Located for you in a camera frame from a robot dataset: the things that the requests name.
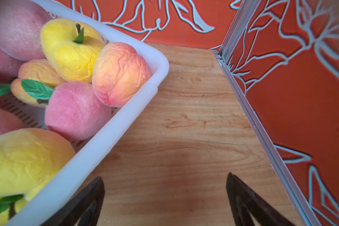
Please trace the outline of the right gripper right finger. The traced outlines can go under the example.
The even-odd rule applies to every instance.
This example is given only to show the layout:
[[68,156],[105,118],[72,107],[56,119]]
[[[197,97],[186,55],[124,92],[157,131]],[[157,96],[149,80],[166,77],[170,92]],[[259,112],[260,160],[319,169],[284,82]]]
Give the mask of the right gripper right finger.
[[236,175],[229,173],[226,190],[234,222],[237,226],[253,226],[253,218],[261,226],[294,226]]

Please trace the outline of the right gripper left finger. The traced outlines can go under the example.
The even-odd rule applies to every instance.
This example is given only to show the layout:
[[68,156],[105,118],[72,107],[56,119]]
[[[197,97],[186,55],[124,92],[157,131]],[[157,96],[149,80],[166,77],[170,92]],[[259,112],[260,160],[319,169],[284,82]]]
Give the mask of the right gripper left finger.
[[96,226],[105,197],[101,177],[96,177],[81,192],[65,204],[43,226]]

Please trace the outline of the yellow peach front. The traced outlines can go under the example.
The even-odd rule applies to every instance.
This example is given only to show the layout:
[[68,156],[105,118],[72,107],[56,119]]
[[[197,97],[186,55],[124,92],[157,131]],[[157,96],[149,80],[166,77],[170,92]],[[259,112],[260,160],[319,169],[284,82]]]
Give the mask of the yellow peach front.
[[59,134],[26,128],[0,135],[0,199],[22,195],[19,212],[75,156],[72,144]]

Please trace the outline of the pink peach with leaf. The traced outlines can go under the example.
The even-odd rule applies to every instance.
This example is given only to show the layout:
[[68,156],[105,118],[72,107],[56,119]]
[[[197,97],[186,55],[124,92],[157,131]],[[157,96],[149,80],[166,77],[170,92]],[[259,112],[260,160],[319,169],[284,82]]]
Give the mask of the pink peach with leaf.
[[45,124],[70,141],[88,139],[112,117],[112,108],[94,94],[92,85],[73,81],[55,88],[45,109]]

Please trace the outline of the yellow orange peach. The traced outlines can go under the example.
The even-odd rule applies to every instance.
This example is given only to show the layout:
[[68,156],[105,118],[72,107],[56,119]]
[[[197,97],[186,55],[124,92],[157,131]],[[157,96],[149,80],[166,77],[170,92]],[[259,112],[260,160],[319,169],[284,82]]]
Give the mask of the yellow orange peach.
[[149,65],[131,45],[110,42],[98,55],[92,87],[103,104],[123,107],[151,76]]

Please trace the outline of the orange red peach front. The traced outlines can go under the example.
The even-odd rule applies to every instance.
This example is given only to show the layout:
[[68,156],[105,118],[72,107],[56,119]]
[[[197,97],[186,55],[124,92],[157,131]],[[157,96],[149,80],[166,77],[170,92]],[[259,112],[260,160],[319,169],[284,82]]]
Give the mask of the orange red peach front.
[[47,59],[34,59],[21,65],[18,77],[11,84],[12,94],[20,101],[35,107],[45,108],[45,104],[37,101],[26,93],[22,87],[22,80],[29,79],[38,81],[51,88],[55,88],[66,81],[61,78]]

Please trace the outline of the yellow peach back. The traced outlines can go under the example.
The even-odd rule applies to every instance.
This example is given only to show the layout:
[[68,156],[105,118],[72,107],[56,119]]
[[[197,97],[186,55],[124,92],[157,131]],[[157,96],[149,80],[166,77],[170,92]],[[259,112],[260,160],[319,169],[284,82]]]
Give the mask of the yellow peach back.
[[65,18],[48,21],[41,29],[40,41],[50,65],[67,82],[92,82],[94,65],[105,46],[90,25]]

